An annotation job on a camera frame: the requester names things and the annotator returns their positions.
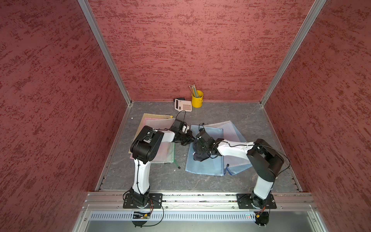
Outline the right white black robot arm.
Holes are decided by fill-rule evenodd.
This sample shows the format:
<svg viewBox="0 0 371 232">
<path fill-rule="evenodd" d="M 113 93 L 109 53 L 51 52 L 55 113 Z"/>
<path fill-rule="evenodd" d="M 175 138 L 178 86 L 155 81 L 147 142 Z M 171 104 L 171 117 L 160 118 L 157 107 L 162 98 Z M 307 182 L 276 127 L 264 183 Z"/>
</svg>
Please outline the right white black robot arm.
<svg viewBox="0 0 371 232">
<path fill-rule="evenodd" d="M 263 209 L 270 202 L 271 190 L 285 163 L 283 155 L 272 148 L 265 140 L 255 142 L 233 142 L 223 138 L 214 139 L 202 130 L 194 139 L 194 160 L 232 156 L 250 162 L 258 178 L 250 195 L 252 207 Z"/>
</svg>

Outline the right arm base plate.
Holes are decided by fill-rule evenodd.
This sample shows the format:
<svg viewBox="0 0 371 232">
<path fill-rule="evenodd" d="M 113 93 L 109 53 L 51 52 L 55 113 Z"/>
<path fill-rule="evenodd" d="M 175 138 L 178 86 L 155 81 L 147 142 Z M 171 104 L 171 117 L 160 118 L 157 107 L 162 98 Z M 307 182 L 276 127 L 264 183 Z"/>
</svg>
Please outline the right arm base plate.
<svg viewBox="0 0 371 232">
<path fill-rule="evenodd" d="M 265 209 L 277 208 L 275 199 L 271 193 L 268 194 L 265 200 L 262 200 L 258 196 L 252 195 L 251 193 L 236 194 L 236 198 L 239 209 L 261 210 L 264 207 Z"/>
</svg>

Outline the yellow mesh document bag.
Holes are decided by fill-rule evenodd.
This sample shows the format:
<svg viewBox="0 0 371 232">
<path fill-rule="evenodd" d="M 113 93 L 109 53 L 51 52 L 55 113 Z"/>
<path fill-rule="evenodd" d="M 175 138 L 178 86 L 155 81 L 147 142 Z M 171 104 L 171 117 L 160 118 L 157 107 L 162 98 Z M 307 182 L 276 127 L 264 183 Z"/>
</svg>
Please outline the yellow mesh document bag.
<svg viewBox="0 0 371 232">
<path fill-rule="evenodd" d="M 137 137 L 139 132 L 144 126 L 150 126 L 153 129 L 170 129 L 172 124 L 174 123 L 175 118 L 170 115 L 155 115 L 155 114 L 143 114 L 142 120 L 139 124 L 139 127 L 136 131 L 136 134 L 134 136 L 134 139 Z M 175 145 L 172 143 L 168 143 L 167 145 L 167 152 L 168 154 L 174 155 Z M 159 149 L 157 155 L 164 155 L 165 148 Z"/>
</svg>

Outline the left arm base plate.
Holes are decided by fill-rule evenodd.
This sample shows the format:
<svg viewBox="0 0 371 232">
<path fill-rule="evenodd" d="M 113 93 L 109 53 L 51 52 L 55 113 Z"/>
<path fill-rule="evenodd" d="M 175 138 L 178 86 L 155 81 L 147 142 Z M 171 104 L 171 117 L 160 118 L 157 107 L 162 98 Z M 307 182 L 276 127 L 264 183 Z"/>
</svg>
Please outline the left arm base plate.
<svg viewBox="0 0 371 232">
<path fill-rule="evenodd" d="M 132 195 L 127 193 L 123 198 L 124 209 L 161 209 L 163 194 L 150 193 L 147 196 L 141 196 L 136 193 Z"/>
</svg>

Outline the light blue document bag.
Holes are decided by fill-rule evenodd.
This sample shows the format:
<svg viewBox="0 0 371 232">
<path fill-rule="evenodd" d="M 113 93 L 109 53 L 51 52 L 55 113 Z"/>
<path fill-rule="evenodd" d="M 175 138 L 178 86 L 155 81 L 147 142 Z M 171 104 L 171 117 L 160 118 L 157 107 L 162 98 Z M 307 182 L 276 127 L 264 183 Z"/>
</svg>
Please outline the light blue document bag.
<svg viewBox="0 0 371 232">
<path fill-rule="evenodd" d="M 191 125 L 192 134 L 196 137 L 197 133 L 199 132 L 198 125 Z M 215 140 L 218 138 L 223 137 L 223 129 L 222 128 L 212 128 L 206 127 L 206 132 L 213 137 Z M 211 159 L 208 158 L 204 161 L 196 161 L 193 158 L 194 154 L 193 143 L 190 144 L 187 163 L 186 163 L 186 171 L 199 174 L 199 175 L 210 175 L 210 176 L 223 176 L 224 175 L 224 159 L 219 156 L 218 158 Z"/>
</svg>

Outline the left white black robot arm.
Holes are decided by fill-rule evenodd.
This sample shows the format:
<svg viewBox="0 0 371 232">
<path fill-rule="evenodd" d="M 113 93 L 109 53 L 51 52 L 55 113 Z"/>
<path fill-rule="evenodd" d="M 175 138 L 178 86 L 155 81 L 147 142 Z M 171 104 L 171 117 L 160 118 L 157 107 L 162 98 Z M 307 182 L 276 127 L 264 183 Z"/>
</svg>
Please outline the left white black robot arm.
<svg viewBox="0 0 371 232">
<path fill-rule="evenodd" d="M 171 126 L 170 129 L 154 129 L 144 126 L 131 144 L 130 151 L 134 159 L 134 184 L 129 193 L 134 202 L 145 207 L 149 201 L 150 166 L 162 143 L 181 143 L 185 146 L 194 141 L 189 126 Z"/>
</svg>

